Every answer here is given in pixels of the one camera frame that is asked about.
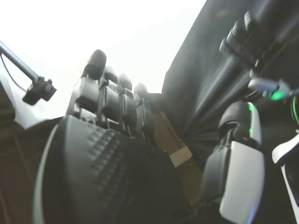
black cable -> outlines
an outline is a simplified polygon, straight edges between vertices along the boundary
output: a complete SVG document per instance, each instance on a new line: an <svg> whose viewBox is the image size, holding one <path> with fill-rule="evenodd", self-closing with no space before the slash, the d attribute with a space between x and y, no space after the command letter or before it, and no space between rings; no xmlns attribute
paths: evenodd
<svg viewBox="0 0 299 224"><path fill-rule="evenodd" d="M1 61L2 61L2 63L3 63L3 65L4 65L4 68L5 68L5 70L6 70L6 72L8 73L8 75L9 75L9 77L12 79L12 81L21 89L21 90L23 90L24 92L27 92L23 87L21 87L15 80L14 80L14 78L11 76L11 74L9 73L9 71L8 71L8 69L7 69L7 67L6 67L6 65L5 65L5 63L4 63L4 60L3 60L3 57L2 57L2 54L0 53L0 57L1 57Z"/></svg>

